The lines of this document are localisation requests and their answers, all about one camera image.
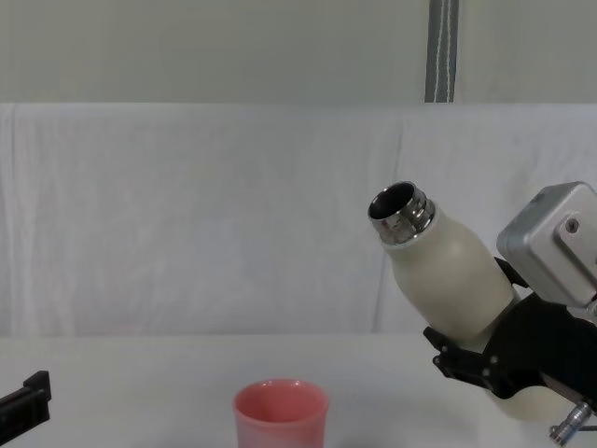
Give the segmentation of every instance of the white bottle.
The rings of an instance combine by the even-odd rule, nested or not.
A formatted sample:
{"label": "white bottle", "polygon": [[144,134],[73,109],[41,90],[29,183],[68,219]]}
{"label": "white bottle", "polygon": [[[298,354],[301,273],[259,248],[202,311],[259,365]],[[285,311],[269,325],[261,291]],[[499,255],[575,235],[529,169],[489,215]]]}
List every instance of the white bottle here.
{"label": "white bottle", "polygon": [[[382,191],[368,215],[407,299],[432,328],[481,352],[493,322],[516,295],[483,242],[410,182]],[[528,387],[511,399],[490,397],[520,420],[559,418],[570,406],[545,387]]]}

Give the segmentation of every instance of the pink plastic cup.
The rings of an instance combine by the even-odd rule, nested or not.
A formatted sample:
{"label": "pink plastic cup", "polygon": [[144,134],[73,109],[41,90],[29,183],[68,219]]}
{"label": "pink plastic cup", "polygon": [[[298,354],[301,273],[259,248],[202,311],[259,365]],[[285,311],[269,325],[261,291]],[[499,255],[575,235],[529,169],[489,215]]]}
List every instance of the pink plastic cup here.
{"label": "pink plastic cup", "polygon": [[329,398],[300,380],[267,380],[234,399],[239,448],[324,448]]}

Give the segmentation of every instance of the white tabletop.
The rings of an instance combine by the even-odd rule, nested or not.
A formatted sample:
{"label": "white tabletop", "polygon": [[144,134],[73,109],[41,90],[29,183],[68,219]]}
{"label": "white tabletop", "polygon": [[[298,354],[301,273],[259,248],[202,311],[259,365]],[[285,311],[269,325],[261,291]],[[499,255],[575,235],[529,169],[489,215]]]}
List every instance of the white tabletop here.
{"label": "white tabletop", "polygon": [[329,448],[550,446],[545,425],[508,419],[433,355],[423,336],[5,339],[0,393],[50,372],[51,420],[13,448],[233,448],[232,397],[271,377],[327,390]]}

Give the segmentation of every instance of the black bracket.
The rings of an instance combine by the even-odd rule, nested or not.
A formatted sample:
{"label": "black bracket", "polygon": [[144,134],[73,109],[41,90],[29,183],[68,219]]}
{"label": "black bracket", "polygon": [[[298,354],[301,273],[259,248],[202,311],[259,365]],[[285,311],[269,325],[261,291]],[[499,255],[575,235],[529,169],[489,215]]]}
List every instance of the black bracket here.
{"label": "black bracket", "polygon": [[22,385],[0,399],[0,445],[49,420],[49,373],[39,371]]}
{"label": "black bracket", "polygon": [[[527,287],[507,262],[499,259],[498,264],[511,283]],[[501,399],[541,385],[571,401],[597,404],[597,327],[536,294],[501,316],[483,353],[464,350],[431,328],[423,335],[438,350],[434,364],[448,378],[483,387]]]}

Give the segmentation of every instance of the metal fitting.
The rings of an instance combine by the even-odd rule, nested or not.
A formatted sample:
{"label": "metal fitting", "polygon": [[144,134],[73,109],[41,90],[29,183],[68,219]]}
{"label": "metal fitting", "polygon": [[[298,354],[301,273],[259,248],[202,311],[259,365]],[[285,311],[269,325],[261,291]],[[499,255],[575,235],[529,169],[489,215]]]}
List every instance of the metal fitting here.
{"label": "metal fitting", "polygon": [[584,401],[580,402],[563,422],[551,429],[549,438],[558,446],[566,446],[575,434],[585,426],[592,414],[593,410],[589,404]]}
{"label": "metal fitting", "polygon": [[416,238],[436,213],[433,202],[412,182],[398,182],[378,194],[368,216],[387,245],[401,245]]}

